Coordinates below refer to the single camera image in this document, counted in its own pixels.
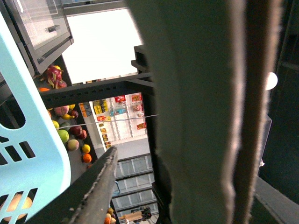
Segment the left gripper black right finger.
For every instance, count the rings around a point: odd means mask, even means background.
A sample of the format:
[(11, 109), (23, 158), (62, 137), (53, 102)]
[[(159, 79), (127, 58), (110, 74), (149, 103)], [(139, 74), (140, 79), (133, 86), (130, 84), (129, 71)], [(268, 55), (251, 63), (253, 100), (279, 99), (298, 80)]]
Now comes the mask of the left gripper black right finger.
[(246, 224), (279, 0), (129, 0), (156, 84), (175, 224)]

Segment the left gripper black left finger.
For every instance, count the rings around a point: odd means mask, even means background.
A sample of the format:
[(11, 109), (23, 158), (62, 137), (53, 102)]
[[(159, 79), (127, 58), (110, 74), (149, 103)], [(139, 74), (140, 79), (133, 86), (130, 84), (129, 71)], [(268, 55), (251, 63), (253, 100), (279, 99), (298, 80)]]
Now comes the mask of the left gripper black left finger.
[(68, 189), (35, 215), (35, 223), (104, 223), (116, 179), (117, 161), (117, 148), (109, 148)]

